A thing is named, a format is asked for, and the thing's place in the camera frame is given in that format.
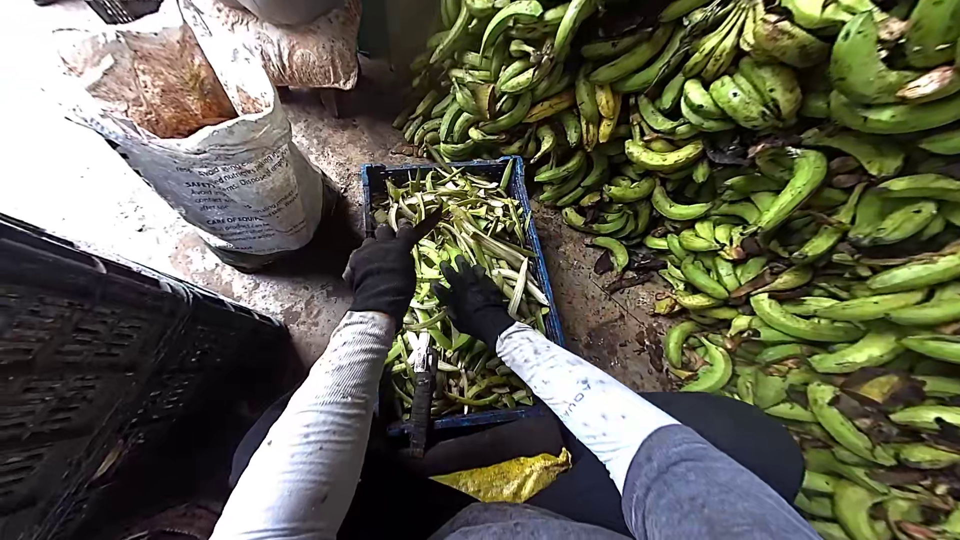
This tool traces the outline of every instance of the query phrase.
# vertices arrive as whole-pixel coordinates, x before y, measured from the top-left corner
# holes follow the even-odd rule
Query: plantain bunch
[[[678,388],[790,429],[825,538],[960,538],[960,0],[675,0],[600,35],[613,4],[443,0],[396,126],[527,159],[620,278],[656,256]]]

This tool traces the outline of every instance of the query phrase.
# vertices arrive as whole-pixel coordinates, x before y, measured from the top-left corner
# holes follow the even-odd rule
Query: black plastic crate
[[[503,157],[499,160],[474,160],[465,162],[451,163],[454,168],[465,168],[467,171],[475,174],[484,174],[493,179],[500,179],[504,170],[510,161],[513,161],[513,175],[508,184],[508,191],[511,197],[517,199],[527,215],[532,215],[530,209],[530,197],[527,195],[527,188],[524,184],[523,159],[517,156]],[[373,219],[373,201],[378,197],[383,197],[387,191],[386,181],[390,180],[394,185],[403,185],[410,181],[421,170],[436,169],[434,164],[426,165],[401,165],[389,167],[382,164],[367,163],[364,164],[360,175],[363,181],[364,189],[364,229],[367,236],[373,235],[376,228],[376,221]],[[540,247],[540,239],[537,236],[537,228],[534,220],[529,221],[526,231],[526,247],[537,254],[534,260],[533,273],[543,288],[543,294],[550,301],[550,312],[544,318],[546,326],[546,336],[561,347],[564,345],[564,331],[560,326],[560,316],[557,313],[556,303],[553,299],[553,288],[550,286],[550,277],[547,275],[546,262],[543,259],[543,250]],[[541,416],[543,410],[540,405],[518,406],[509,410],[488,410],[483,412],[474,412],[471,414],[451,414],[433,421],[434,430],[469,428],[484,426],[488,424],[500,424],[510,422],[520,418],[530,416]],[[407,431],[407,423],[397,423],[391,426],[390,433],[399,434]]]
[[[0,214],[0,537],[66,538],[276,320]]]

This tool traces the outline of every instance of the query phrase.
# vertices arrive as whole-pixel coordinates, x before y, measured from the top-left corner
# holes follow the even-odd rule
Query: blue plastic crate
[[[526,212],[527,215],[531,215],[530,197],[527,196],[527,188],[523,183],[522,158],[518,156],[505,156],[499,160],[463,161],[451,163],[450,166],[454,168],[465,168],[468,172],[487,175],[493,180],[498,180],[503,176],[503,171],[506,169],[510,160],[514,161],[513,175],[508,184],[510,196],[520,202],[523,211]],[[360,176],[363,179],[365,207],[364,229],[366,230],[366,235],[372,236],[373,230],[376,228],[376,222],[373,220],[372,202],[377,196],[386,193],[386,180],[390,180],[394,185],[404,185],[409,182],[410,178],[419,170],[436,168],[437,166],[434,164],[401,165],[397,167],[373,163],[364,164],[361,168]],[[543,294],[545,294],[550,301],[550,312],[544,317],[543,321],[546,326],[546,336],[550,341],[562,347],[564,345],[564,331],[560,326],[560,316],[557,314],[556,303],[553,299],[553,288],[550,286],[550,277],[546,273],[546,262],[543,259],[543,250],[540,247],[540,238],[537,236],[537,228],[534,226],[533,219],[531,219],[529,225],[527,225],[526,236],[528,245],[525,247],[537,254],[536,260],[532,261],[534,262],[532,268],[534,277],[537,279],[537,282],[540,283]],[[519,418],[541,416],[542,414],[543,409],[540,405],[518,406],[514,409],[496,409],[472,414],[454,414],[434,420],[433,428],[434,430],[442,430],[447,428],[500,424]],[[401,424],[399,427],[394,426],[391,432],[403,430],[405,429]]]

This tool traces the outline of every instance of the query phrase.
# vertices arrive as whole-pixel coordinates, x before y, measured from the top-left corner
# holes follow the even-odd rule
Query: white arm sleeve
[[[393,334],[383,313],[344,316],[253,454],[213,540],[336,537],[360,478]]]
[[[640,443],[657,428],[680,424],[527,325],[501,333],[496,353],[600,459],[620,493]]]

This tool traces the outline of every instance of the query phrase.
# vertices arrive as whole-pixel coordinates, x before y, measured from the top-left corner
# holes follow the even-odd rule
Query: knife
[[[410,405],[410,455],[423,457],[426,453],[427,438],[429,437],[430,407],[433,404],[433,391],[436,386],[437,361],[440,359],[437,350],[430,347],[430,338],[423,334],[417,348],[411,354],[414,364],[413,402]]]

